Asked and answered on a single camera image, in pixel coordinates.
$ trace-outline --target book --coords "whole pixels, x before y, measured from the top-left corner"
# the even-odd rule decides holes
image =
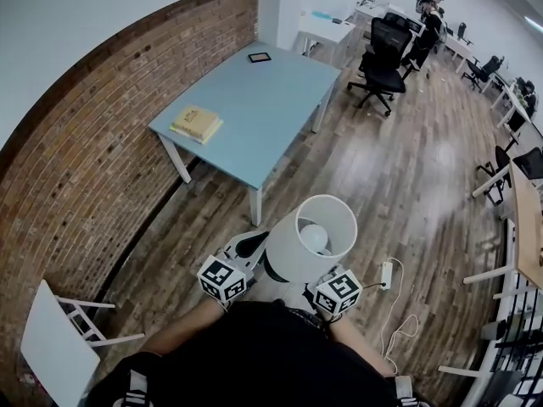
[[[222,125],[222,120],[218,120],[215,124],[215,126],[213,126],[213,128],[211,128],[211,130],[209,131],[207,137],[205,139],[201,139],[199,137],[195,137],[195,136],[192,136],[191,134],[188,134],[187,132],[179,129],[179,128],[176,128],[174,125],[171,125],[170,126],[170,130],[176,132],[177,134],[181,134],[182,136],[185,136],[185,137],[188,137],[189,139],[193,139],[194,141],[198,142],[198,143],[201,143],[201,144],[206,144],[208,140],[211,139],[211,136],[213,136],[217,130],[219,128],[221,128],[221,125]]]
[[[216,128],[218,121],[219,117],[217,113],[190,105],[177,116],[171,123],[171,127],[184,131],[192,137],[203,141]]]

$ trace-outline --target power strip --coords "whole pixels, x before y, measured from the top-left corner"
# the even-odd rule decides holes
[[[381,269],[381,283],[385,284],[380,287],[383,290],[390,289],[390,285],[392,285],[392,263],[389,261],[383,262],[383,267]]]

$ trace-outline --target white cable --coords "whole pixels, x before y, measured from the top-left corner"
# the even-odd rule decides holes
[[[401,295],[401,287],[404,283],[404,265],[401,263],[401,261],[397,260],[396,258],[388,258],[387,259],[387,262],[391,261],[391,260],[394,260],[396,261],[398,264],[400,264],[400,267],[401,267],[401,277],[400,277],[400,290],[398,291],[398,297],[396,297],[396,300],[392,303],[392,306],[390,306],[390,312],[389,312],[389,316],[387,316],[387,320],[384,322],[383,324],[383,328],[381,329],[381,332],[380,332],[380,337],[381,337],[381,357],[383,357],[385,360],[388,360],[393,366],[394,366],[394,373],[397,374],[398,373],[398,366],[396,365],[396,363],[389,357],[389,354],[390,352],[392,351],[392,348],[394,347],[394,342],[396,340],[396,335],[399,333],[399,334],[402,334],[402,335],[406,335],[407,337],[415,337],[418,333],[418,318],[416,315],[414,314],[411,314],[409,315],[406,320],[404,322],[401,323],[400,327],[398,327],[396,330],[394,330],[392,332],[392,335],[390,335],[390,340],[389,340],[389,346],[386,348],[386,353],[385,353],[385,349],[384,349],[384,340],[383,340],[383,332],[384,332],[384,329],[386,328],[387,324],[389,324],[389,320],[390,320],[390,316],[392,315],[392,309],[394,308],[394,305],[396,304],[396,302],[400,299],[400,295]],[[409,333],[405,333],[401,330],[401,328],[407,324],[407,322],[411,319],[411,318],[414,318],[415,319],[415,322],[417,323],[417,328],[415,329],[415,332],[412,333],[412,334],[409,334]]]

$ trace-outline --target white chair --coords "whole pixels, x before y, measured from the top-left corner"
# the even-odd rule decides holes
[[[62,304],[73,306],[68,315]],[[59,407],[74,407],[84,394],[100,358],[93,347],[123,343],[137,335],[106,339],[82,306],[114,308],[114,304],[92,303],[57,297],[42,280],[26,320],[20,351],[39,382]],[[82,330],[76,317],[88,326]]]

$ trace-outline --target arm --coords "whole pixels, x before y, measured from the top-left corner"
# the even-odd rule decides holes
[[[389,364],[367,343],[366,339],[345,315],[340,320],[330,324],[329,328],[334,341],[355,350],[379,374],[384,377],[395,376]]]
[[[142,346],[143,351],[168,354],[196,333],[211,326],[224,315],[224,309],[213,298],[206,298],[180,319],[160,329]]]

